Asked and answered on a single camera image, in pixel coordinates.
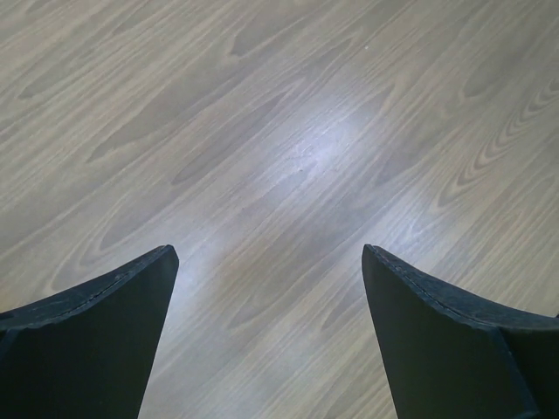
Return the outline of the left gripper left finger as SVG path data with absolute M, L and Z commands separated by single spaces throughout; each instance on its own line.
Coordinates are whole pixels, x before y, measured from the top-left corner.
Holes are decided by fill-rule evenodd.
M 171 245 L 1 314 L 3 418 L 136 418 L 176 282 Z

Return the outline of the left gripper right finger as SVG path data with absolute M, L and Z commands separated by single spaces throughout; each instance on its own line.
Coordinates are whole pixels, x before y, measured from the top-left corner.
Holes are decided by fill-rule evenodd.
M 558 320 L 484 299 L 366 245 L 362 275 L 400 418 L 555 418 Z

